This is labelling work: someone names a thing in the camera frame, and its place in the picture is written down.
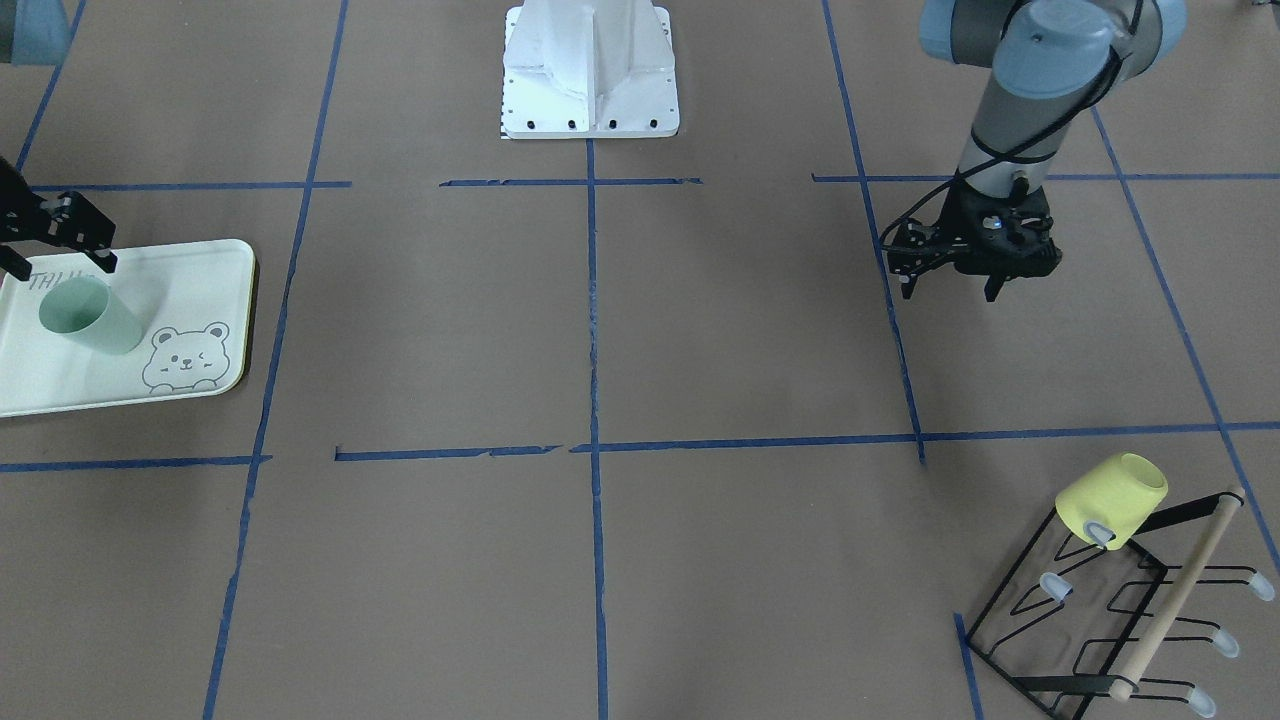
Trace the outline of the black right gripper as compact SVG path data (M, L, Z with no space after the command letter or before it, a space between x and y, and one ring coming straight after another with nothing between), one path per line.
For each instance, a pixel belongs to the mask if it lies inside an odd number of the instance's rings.
M1 158L3 242L32 241L84 255L97 269L113 274L118 256L113 252L116 225L78 191L41 200L22 174ZM1 243L1 269L19 282L27 282L32 265L14 249Z

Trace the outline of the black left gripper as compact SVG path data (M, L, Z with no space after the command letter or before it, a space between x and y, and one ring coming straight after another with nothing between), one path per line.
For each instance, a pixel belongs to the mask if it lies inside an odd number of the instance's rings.
M1050 275L1062 260L1053 242L1053 218L1042 188L1015 183L1011 199L983 195L961 182L946 193L940 228L916 220L896 225L884 243L884 261L909 300L919 278L947 263L957 272L987 275L986 302L997 300L1010 279Z

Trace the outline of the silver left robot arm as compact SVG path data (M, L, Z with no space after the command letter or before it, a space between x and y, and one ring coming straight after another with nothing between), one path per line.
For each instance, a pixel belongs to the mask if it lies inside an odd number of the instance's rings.
M989 79L955 172L936 190L938 218L905 211L881 237L901 295L943 266L984 277L988 301L1010 281L1050 275L1062 251L1044 179L1069 126L1167 56L1188 19L1184 1L928 1L922 49Z

